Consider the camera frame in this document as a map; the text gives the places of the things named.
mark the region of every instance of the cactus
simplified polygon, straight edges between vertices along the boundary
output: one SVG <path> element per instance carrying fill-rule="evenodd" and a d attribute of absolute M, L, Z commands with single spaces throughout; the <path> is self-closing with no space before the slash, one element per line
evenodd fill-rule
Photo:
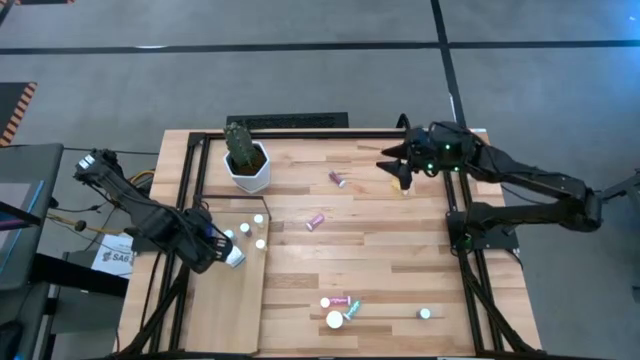
<path fill-rule="evenodd" d="M 254 172 L 260 169 L 263 157 L 253 146 L 249 130 L 233 122 L 224 128 L 224 137 L 236 169 L 249 168 Z"/>

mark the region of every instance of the potted plant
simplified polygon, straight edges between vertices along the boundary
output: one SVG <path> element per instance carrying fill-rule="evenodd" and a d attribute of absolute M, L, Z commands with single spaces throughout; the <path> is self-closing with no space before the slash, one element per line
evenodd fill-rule
<path fill-rule="evenodd" d="M 253 194 L 271 182 L 271 160 L 259 141 L 252 141 L 249 130 L 231 123 L 224 128 L 229 152 L 224 164 L 239 188 Z"/>

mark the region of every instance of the table leg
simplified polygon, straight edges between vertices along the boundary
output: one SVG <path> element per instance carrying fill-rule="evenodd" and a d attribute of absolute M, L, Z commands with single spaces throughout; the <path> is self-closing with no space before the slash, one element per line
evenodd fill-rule
<path fill-rule="evenodd" d="M 62 259 L 36 254 L 31 267 L 30 280 L 68 286 L 124 298 L 129 280 L 92 270 Z"/>

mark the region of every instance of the green object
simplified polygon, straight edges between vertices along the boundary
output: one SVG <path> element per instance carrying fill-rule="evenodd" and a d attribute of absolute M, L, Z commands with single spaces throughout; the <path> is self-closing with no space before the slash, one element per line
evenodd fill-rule
<path fill-rule="evenodd" d="M 347 320 L 351 320 L 353 318 L 353 315 L 358 312 L 358 309 L 360 309 L 360 300 L 354 302 L 353 305 L 351 305 L 351 307 L 349 308 L 349 311 L 346 314 L 342 314 L 342 316 L 344 316 L 344 318 Z"/>
<path fill-rule="evenodd" d="M 231 123 L 224 128 L 224 137 L 231 159 L 237 168 L 249 167 L 254 170 L 260 169 L 260 153 L 253 146 L 251 134 L 247 128 Z"/>

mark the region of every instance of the pink marker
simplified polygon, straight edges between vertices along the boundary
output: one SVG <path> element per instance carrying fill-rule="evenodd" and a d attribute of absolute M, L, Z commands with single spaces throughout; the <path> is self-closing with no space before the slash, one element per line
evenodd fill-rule
<path fill-rule="evenodd" d="M 324 215 L 318 214 L 306 224 L 307 229 L 309 229 L 309 231 L 313 231 L 315 228 L 318 227 L 318 225 L 322 224 L 323 221 L 324 221 Z"/>
<path fill-rule="evenodd" d="M 328 308 L 332 305 L 351 305 L 351 296 L 334 296 L 330 298 L 322 298 L 320 299 L 320 306 L 323 308 Z"/>
<path fill-rule="evenodd" d="M 346 184 L 347 182 L 344 181 L 344 179 L 342 179 L 340 177 L 340 175 L 338 175 L 335 171 L 330 171 L 329 172 L 329 178 L 331 179 L 331 181 L 333 181 L 334 183 L 336 183 L 336 185 L 338 185 L 339 188 L 343 188 L 344 184 Z"/>

